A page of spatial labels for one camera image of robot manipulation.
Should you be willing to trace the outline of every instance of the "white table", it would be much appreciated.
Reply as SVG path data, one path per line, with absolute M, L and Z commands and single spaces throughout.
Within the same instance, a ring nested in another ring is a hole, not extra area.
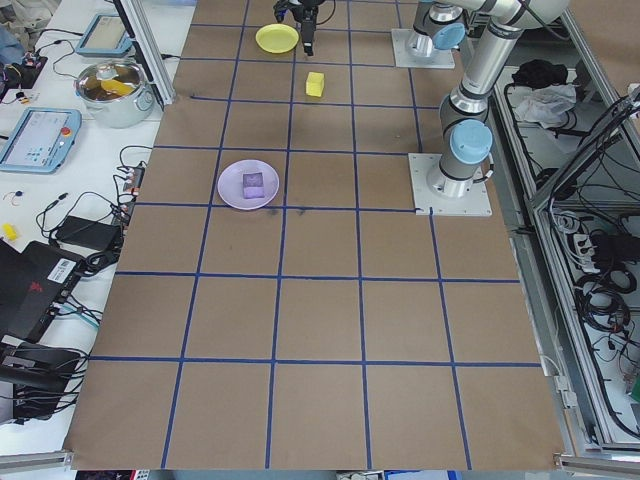
M 184 44 L 193 16 L 193 6 L 169 6 L 165 0 L 144 0 L 152 31 L 162 53 L 179 55 Z M 104 0 L 62 0 L 48 28 L 58 28 L 83 32 L 96 13 L 115 12 L 110 3 Z M 76 44 L 79 37 L 63 32 L 45 32 L 37 47 L 49 44 L 57 39 L 67 38 Z M 100 125 L 87 113 L 82 101 L 76 96 L 73 79 L 57 75 L 53 71 L 53 62 L 70 51 L 64 42 L 47 47 L 42 54 L 49 62 L 36 82 L 35 88 L 25 91 L 34 95 L 28 106 L 73 108 L 82 112 L 83 124 L 64 165 L 52 175 L 0 173 L 0 224 L 14 225 L 20 237 L 12 242 L 14 248 L 22 250 L 30 241 L 44 241 L 35 223 L 36 215 L 62 193 L 68 197 L 47 214 L 47 224 L 55 225 L 73 205 L 79 194 L 95 191 L 115 200 L 115 186 L 112 175 L 119 165 L 118 153 L 126 145 L 141 144 L 152 146 L 158 131 L 161 109 L 156 106 L 146 120 L 127 129 L 111 129 Z M 101 59 L 85 58 L 77 54 L 59 62 L 56 69 L 60 72 L 78 75 L 86 67 L 100 63 Z M 178 61 L 165 62 L 171 78 L 175 75 Z M 15 98 L 15 92 L 9 91 L 5 102 Z M 14 129 L 18 119 L 27 106 L 14 102 L 0 105 L 0 134 L 8 135 Z M 125 153 L 125 162 L 137 165 L 147 160 L 149 150 L 129 149 Z M 23 196 L 16 199 L 18 206 L 12 206 L 9 198 L 2 200 L 8 192 L 20 190 Z M 86 218 L 100 218 L 105 213 L 106 202 L 97 197 L 84 198 L 74 215 Z M 69 247 L 79 253 L 88 250 Z M 82 280 L 74 295 L 90 308 L 102 310 L 106 302 L 115 267 L 109 267 L 99 275 Z M 79 318 L 65 317 L 54 320 L 40 341 L 41 344 L 56 347 L 74 347 L 89 351 L 93 345 L 96 329 Z M 0 455 L 43 453 L 60 450 L 69 428 L 73 408 L 54 415 L 47 421 L 30 420 L 25 425 L 0 426 Z M 39 472 L 38 478 L 74 478 L 74 472 L 63 474 Z M 4 478 L 28 478 L 4 476 Z

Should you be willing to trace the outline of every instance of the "laptop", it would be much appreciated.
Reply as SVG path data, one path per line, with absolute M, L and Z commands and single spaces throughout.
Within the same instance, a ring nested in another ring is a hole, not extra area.
M 84 257 L 41 242 L 0 241 L 0 336 L 38 342 L 80 280 Z

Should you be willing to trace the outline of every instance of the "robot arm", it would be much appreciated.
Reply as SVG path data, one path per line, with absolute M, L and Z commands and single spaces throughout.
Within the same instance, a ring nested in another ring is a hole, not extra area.
M 445 151 L 439 164 L 427 176 L 427 183 L 434 192 L 448 198 L 460 198 L 474 183 L 473 175 L 493 143 L 493 135 L 484 125 L 488 98 L 509 54 L 523 30 L 555 20 L 568 7 L 569 1 L 447 0 L 448 4 L 486 13 L 491 21 L 460 84 L 440 107 Z
M 318 7 L 325 0 L 278 0 L 273 6 L 273 14 L 278 23 L 282 23 L 287 10 L 291 10 L 293 18 L 300 24 L 304 53 L 313 56 L 313 37 L 318 23 Z

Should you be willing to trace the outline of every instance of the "connector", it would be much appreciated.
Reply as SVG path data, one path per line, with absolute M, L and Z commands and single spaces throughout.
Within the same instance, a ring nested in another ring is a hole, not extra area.
M 560 396 L 562 397 L 562 403 L 565 408 L 575 408 L 578 406 L 578 396 L 575 392 L 560 392 Z
M 566 392 L 569 390 L 569 381 L 564 375 L 557 375 L 553 377 L 553 383 L 555 384 L 558 392 Z

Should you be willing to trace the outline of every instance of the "yellow block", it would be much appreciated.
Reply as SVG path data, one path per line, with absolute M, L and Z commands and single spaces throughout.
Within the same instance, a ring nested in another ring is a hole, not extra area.
M 309 72 L 307 77 L 307 95 L 321 97 L 324 90 L 324 73 Z
M 9 223 L 2 225 L 2 231 L 4 232 L 5 238 L 11 242 L 18 238 L 18 232 L 15 227 Z
M 133 92 L 133 87 L 114 79 L 102 80 L 100 82 L 100 85 L 102 86 L 103 90 L 109 93 L 116 93 L 121 97 L 126 97 L 131 92 Z

